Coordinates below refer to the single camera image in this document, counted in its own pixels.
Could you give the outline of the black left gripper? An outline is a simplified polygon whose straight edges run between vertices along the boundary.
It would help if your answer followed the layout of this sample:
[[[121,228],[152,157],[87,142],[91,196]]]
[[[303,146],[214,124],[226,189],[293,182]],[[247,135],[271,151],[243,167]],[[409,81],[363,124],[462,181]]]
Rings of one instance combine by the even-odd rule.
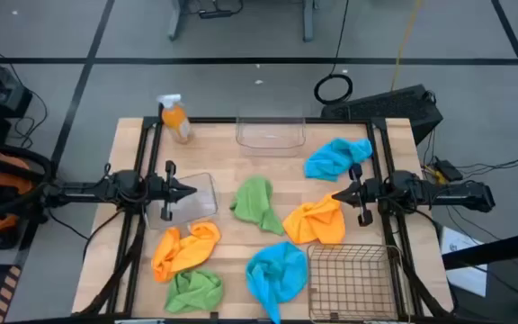
[[[166,178],[159,176],[156,172],[149,172],[145,178],[145,186],[147,189],[147,196],[144,202],[144,211],[153,201],[163,201],[164,205],[160,209],[160,219],[163,221],[170,221],[172,219],[169,211],[169,202],[171,201],[173,180],[173,202],[178,203],[183,198],[196,193],[196,188],[187,184],[182,184],[179,180],[174,179],[176,172],[176,165],[172,160],[165,162]]]

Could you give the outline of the grey legged desk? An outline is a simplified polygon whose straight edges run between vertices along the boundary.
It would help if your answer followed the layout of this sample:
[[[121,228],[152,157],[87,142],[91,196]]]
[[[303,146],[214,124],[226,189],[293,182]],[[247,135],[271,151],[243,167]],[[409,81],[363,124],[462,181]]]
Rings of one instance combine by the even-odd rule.
[[[172,13],[170,18],[170,24],[167,32],[167,38],[170,41],[174,41],[179,33],[179,27],[181,19],[188,15],[197,15],[199,18],[200,11],[215,11],[215,10],[227,10],[232,11],[234,14],[240,14],[245,8],[245,0],[237,0],[238,8],[235,10],[222,9],[219,6],[219,0],[210,0],[212,3],[212,9],[204,9],[201,6],[201,0],[169,0]],[[314,12],[318,9],[319,0],[299,0],[302,6],[302,26],[303,26],[303,41],[309,42],[314,37]]]

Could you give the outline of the orange liquid spray bottle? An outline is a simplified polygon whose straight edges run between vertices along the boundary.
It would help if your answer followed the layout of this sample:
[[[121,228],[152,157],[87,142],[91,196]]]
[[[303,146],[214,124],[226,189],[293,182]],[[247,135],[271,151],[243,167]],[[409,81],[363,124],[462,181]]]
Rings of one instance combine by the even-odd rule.
[[[184,111],[180,94],[161,94],[157,98],[159,116],[172,138],[187,143],[192,136],[189,118]]]

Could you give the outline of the black power adapter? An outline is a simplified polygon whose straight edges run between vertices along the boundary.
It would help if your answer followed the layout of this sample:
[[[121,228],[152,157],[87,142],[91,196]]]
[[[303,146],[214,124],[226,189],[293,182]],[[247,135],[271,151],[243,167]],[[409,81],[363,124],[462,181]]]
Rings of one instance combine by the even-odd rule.
[[[436,158],[433,166],[435,174],[441,180],[454,182],[463,179],[462,173],[449,160]]]

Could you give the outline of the metal wire basket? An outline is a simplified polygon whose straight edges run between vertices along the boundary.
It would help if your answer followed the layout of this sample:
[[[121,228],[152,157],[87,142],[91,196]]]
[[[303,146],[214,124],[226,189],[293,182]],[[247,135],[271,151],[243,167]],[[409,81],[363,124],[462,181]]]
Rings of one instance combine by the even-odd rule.
[[[311,245],[308,312],[315,323],[389,324],[408,320],[400,252],[386,245]]]

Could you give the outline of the orange microfiber towel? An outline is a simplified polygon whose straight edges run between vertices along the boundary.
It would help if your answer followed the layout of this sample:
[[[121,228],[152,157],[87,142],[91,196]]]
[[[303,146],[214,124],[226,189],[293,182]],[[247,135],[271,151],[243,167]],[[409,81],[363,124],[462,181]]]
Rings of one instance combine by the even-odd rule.
[[[151,260],[155,281],[169,282],[175,274],[202,264],[220,239],[219,228],[210,221],[191,225],[190,235],[184,238],[178,228],[166,229]]]
[[[331,193],[319,202],[301,204],[285,218],[282,226],[295,244],[315,240],[322,244],[339,244],[346,232],[341,203]]]

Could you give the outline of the black computer case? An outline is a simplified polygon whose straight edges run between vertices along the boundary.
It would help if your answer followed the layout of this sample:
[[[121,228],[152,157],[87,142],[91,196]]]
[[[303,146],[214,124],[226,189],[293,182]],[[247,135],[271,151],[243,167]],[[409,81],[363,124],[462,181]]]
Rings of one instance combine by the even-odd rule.
[[[408,119],[415,144],[418,145],[441,121],[436,97],[423,85],[376,94],[360,99],[328,105],[320,116],[335,120]]]

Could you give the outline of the orange and black vacuum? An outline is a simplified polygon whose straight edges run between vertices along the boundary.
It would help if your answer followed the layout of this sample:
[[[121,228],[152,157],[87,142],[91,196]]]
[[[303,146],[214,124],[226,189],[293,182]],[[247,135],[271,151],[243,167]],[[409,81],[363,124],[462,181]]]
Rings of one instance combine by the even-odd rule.
[[[22,221],[48,220],[41,200],[53,178],[54,167],[47,157],[0,145],[0,250],[15,247]]]

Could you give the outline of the black aluminium table frame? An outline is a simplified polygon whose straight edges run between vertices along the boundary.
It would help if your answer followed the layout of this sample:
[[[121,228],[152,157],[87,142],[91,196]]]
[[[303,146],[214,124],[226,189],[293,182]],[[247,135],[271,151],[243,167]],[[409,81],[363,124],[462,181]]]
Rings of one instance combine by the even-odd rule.
[[[187,144],[179,144],[165,130],[160,141],[157,171],[165,171],[165,161],[173,160],[178,177],[209,173],[214,179],[218,211],[210,220],[222,235],[203,269],[217,272],[224,280],[225,292],[218,310],[223,319],[266,320],[267,313],[246,288],[245,267],[261,248],[285,241],[262,231],[252,223],[232,216],[228,206],[235,191],[249,176],[263,175],[273,185],[272,206],[284,219],[302,203],[319,201],[325,194],[346,188],[350,179],[341,175],[337,182],[307,179],[303,175],[304,161],[334,138],[358,140],[367,138],[367,128],[357,123],[323,123],[330,120],[303,123],[298,118],[241,118],[239,122],[195,122],[194,137]],[[141,132],[140,118],[121,118],[112,142],[109,162],[112,171],[133,168]],[[419,174],[419,161],[410,122],[406,119],[387,119],[386,127],[395,168]],[[373,223],[360,227],[360,211],[342,205],[346,236],[344,243],[385,243],[376,204]],[[81,311],[99,293],[112,274],[123,225],[122,215],[112,220],[94,237],[85,254],[85,261],[77,286],[72,311]],[[443,266],[439,242],[433,224],[420,214],[407,215],[406,227],[414,259],[415,271],[430,294],[451,311],[453,302]],[[138,266],[138,280],[134,293],[132,317],[138,318],[197,318],[209,319],[210,313],[195,311],[187,315],[173,315],[164,310],[167,283],[157,283],[151,269],[151,258],[163,231],[147,229]]]

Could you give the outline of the clear plastic bin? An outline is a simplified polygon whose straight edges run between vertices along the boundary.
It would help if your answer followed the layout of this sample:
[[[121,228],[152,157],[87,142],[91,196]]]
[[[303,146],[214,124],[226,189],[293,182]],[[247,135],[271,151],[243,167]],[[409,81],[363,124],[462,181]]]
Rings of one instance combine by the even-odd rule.
[[[295,157],[306,142],[306,116],[300,107],[246,107],[237,111],[235,139],[252,157]]]
[[[145,221],[150,230],[166,230],[176,227],[181,232],[187,232],[196,222],[210,221],[218,211],[218,202],[214,180],[209,173],[189,175],[178,179],[181,185],[196,189],[178,202],[167,204],[167,211],[171,212],[171,220],[163,220],[165,201],[155,200],[147,206]]]

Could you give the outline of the black beam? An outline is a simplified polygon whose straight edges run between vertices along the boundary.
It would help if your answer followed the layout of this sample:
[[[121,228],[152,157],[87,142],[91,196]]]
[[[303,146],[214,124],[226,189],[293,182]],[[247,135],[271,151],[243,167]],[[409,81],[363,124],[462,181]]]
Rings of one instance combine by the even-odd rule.
[[[518,258],[518,236],[469,247],[442,256],[444,268],[453,270]]]

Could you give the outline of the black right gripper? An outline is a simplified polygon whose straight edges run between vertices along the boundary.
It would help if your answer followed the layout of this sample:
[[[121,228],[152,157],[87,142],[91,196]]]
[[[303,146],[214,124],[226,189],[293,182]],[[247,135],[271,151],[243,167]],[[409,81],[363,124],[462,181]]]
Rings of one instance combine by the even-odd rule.
[[[373,223],[373,216],[372,212],[366,207],[366,203],[375,203],[379,199],[381,181],[376,177],[362,181],[362,166],[358,163],[350,167],[349,177],[353,181],[353,184],[335,193],[333,199],[359,208],[361,211],[358,216],[359,225],[361,227],[367,227]]]

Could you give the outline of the green microfiber towel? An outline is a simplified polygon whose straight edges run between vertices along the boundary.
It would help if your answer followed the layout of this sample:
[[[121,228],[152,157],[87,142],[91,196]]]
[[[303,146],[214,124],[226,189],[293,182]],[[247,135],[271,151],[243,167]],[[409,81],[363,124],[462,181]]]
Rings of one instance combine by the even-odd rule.
[[[237,189],[229,209],[240,221],[281,236],[284,228],[271,205],[272,183],[261,175],[247,178]]]
[[[214,311],[223,298],[222,279],[209,271],[176,274],[168,285],[165,310],[173,314]]]

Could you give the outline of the blue microfiber towel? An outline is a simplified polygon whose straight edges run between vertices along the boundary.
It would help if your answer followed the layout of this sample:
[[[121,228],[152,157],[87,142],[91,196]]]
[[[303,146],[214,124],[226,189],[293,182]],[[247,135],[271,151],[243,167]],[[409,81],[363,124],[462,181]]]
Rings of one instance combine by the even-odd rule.
[[[274,324],[281,324],[279,304],[293,300],[307,281],[306,254],[290,242],[260,250],[246,265],[247,288]]]
[[[335,138],[314,152],[304,163],[306,178],[336,182],[339,175],[373,153],[368,139]]]

